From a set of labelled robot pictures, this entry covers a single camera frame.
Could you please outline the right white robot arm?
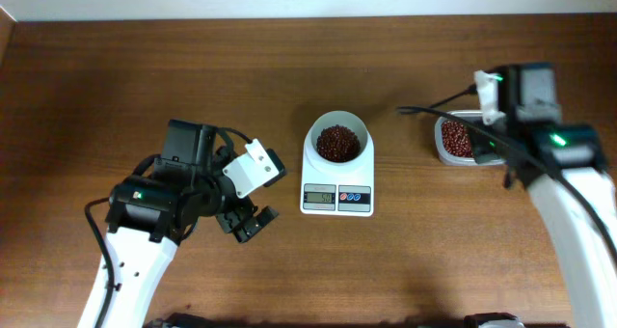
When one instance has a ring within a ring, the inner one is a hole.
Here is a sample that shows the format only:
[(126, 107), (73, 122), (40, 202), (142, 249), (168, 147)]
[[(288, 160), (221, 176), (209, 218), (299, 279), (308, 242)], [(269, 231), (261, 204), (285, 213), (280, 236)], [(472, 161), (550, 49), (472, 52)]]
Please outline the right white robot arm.
[(473, 75), (482, 131), (549, 233), (577, 327), (616, 324), (616, 187), (597, 131), (566, 124), (547, 63)]

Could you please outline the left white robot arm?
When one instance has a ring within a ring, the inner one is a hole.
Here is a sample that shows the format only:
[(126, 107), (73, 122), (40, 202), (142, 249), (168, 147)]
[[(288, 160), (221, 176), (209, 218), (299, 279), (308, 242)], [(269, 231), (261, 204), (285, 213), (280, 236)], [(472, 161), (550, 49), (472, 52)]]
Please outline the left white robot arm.
[(285, 175), (276, 153), (248, 139), (238, 154), (235, 129), (171, 120), (163, 149), (142, 160), (104, 203), (106, 231), (87, 219), (101, 252), (81, 327), (140, 327), (180, 244), (202, 217), (239, 243), (278, 215), (250, 195)]

